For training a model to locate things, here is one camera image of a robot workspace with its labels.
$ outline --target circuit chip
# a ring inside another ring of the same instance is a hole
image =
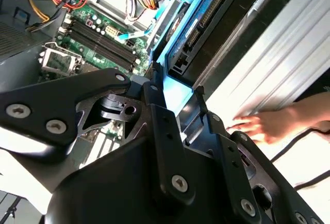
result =
[[[86,21],[86,25],[87,25],[88,27],[92,27],[92,26],[93,26],[93,21],[90,20],[90,19],[87,19],[87,21]]]

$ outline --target ram slot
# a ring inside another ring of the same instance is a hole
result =
[[[111,39],[87,27],[86,25],[83,25],[79,22],[74,22],[71,29],[77,31],[86,38],[93,40],[95,43],[98,43],[100,46],[104,47],[105,49],[111,50],[112,52],[116,53],[119,57],[122,57],[124,60],[127,60],[130,63],[134,63],[136,60],[136,56],[133,54],[132,50],[117,44]]]
[[[126,69],[127,71],[130,71],[132,69],[131,63],[123,60],[122,58],[118,57],[116,54],[113,52],[103,48],[102,46],[98,45],[97,43],[86,39],[83,37],[81,34],[79,34],[76,31],[72,31],[70,33],[70,38],[73,40],[81,43],[82,45],[88,47],[89,49],[95,51],[97,54],[111,60],[112,62],[116,63],[118,66]]]

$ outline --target metal frame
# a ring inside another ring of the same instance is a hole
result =
[[[229,123],[236,115],[292,103],[330,67],[329,10],[330,0],[291,0],[208,99],[208,108]]]

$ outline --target mounting hole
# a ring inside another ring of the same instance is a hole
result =
[[[124,81],[125,80],[125,77],[123,75],[120,75],[120,74],[116,74],[115,77],[116,77],[116,79],[118,79],[120,81]]]
[[[166,134],[166,136],[167,136],[167,138],[169,138],[170,140],[172,140],[173,139],[173,136],[171,135],[171,134]]]
[[[211,155],[211,156],[213,157],[213,150],[212,150],[212,149],[207,150],[206,153],[207,153],[208,155]]]
[[[126,115],[132,115],[132,114],[134,114],[136,112],[136,109],[135,109],[135,107],[133,107],[133,106],[129,106],[129,107],[127,107],[126,109],[125,109],[125,114]]]
[[[167,117],[163,117],[164,122],[170,123],[170,120]]]
[[[238,164],[235,161],[232,161],[233,166],[238,168]]]

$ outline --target black bracket arm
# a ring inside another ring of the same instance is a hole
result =
[[[60,161],[69,153],[94,103],[122,94],[130,80],[105,69],[0,94],[0,147]]]

